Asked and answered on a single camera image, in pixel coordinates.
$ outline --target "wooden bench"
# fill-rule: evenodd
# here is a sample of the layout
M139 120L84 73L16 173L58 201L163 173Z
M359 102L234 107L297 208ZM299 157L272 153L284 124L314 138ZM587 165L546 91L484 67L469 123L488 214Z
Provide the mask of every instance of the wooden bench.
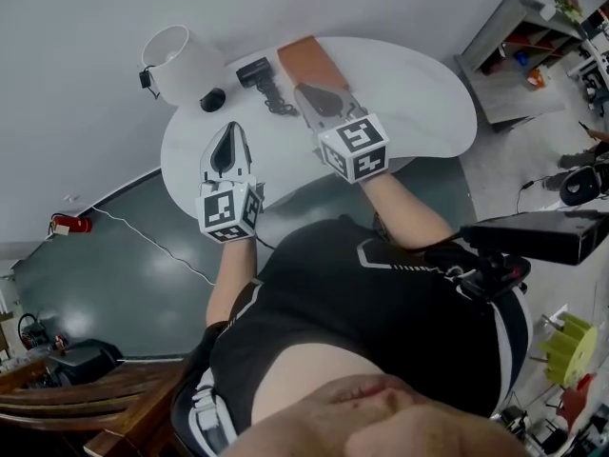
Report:
M23 455L188 455L169 420L183 368L125 363L94 383L45 389L23 389L44 360L0 374L0 445L14 439Z

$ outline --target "white lampshade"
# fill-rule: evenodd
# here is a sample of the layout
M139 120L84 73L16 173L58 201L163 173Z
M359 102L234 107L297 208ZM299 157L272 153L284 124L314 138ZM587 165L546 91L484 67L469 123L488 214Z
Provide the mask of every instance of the white lampshade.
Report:
M171 105L197 103L221 84L225 68L222 54L197 39L185 26L171 26L146 44L142 63L161 96Z

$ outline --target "orange leather case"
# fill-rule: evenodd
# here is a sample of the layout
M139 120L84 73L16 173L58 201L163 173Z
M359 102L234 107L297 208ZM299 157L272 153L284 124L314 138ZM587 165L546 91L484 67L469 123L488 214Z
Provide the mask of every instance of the orange leather case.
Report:
M307 83L349 89L334 61L312 35L279 48L277 54L294 86Z

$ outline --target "yellow-green stool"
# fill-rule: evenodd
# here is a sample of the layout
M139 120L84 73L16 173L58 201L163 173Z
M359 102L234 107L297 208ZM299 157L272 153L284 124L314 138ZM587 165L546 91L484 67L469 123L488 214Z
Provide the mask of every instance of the yellow-green stool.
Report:
M562 326L543 318L557 330L548 342L540 344L547 354L545 376L557 385L572 386L587 372L597 345L597 328L570 313L559 315Z

